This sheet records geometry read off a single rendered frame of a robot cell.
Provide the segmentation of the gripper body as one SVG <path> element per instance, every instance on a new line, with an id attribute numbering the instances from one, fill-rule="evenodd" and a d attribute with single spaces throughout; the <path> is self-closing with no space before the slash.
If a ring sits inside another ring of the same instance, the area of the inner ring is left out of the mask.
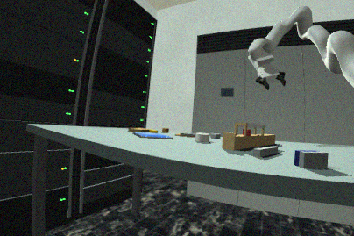
<path id="1" fill-rule="evenodd" d="M 275 78 L 277 78 L 276 75 L 280 74 L 279 71 L 274 66 L 268 63 L 262 65 L 258 68 L 258 77 L 262 77 L 261 81 L 263 81 L 263 78 L 266 78 L 267 83 L 277 82 L 278 80 Z"/>

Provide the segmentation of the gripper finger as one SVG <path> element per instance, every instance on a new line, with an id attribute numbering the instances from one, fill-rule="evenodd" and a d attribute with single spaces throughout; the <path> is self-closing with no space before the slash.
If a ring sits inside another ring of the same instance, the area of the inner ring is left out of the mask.
<path id="1" fill-rule="evenodd" d="M 284 80 L 285 78 L 285 72 L 280 72 L 280 75 L 277 75 L 277 80 L 280 80 L 280 82 L 282 83 L 283 86 L 285 86 L 286 81 Z"/>
<path id="2" fill-rule="evenodd" d="M 264 78 L 263 81 L 261 81 L 261 79 L 261 77 L 257 78 L 256 82 L 258 82 L 259 84 L 263 84 L 263 86 L 265 86 L 265 88 L 269 90 L 269 84 L 267 83 L 266 78 Z"/>

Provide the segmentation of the white cylinder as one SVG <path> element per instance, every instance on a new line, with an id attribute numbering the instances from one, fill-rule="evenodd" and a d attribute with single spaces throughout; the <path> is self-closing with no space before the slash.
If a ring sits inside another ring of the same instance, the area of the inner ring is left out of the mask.
<path id="1" fill-rule="evenodd" d="M 196 133 L 195 141 L 199 142 L 209 142 L 209 134 L 206 133 Z"/>

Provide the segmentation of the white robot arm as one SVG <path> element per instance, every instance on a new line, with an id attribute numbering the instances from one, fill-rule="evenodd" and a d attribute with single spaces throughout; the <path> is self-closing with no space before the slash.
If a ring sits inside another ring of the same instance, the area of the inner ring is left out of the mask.
<path id="1" fill-rule="evenodd" d="M 264 56 L 262 48 L 271 53 L 295 22 L 300 38 L 310 39 L 316 45 L 328 70 L 335 74 L 343 73 L 354 88 L 354 35 L 346 31 L 330 35 L 322 26 L 313 25 L 312 11 L 307 6 L 299 7 L 288 19 L 276 24 L 266 39 L 256 39 L 251 44 L 249 59 L 254 68 L 258 71 L 261 64 L 273 61 L 272 55 Z"/>

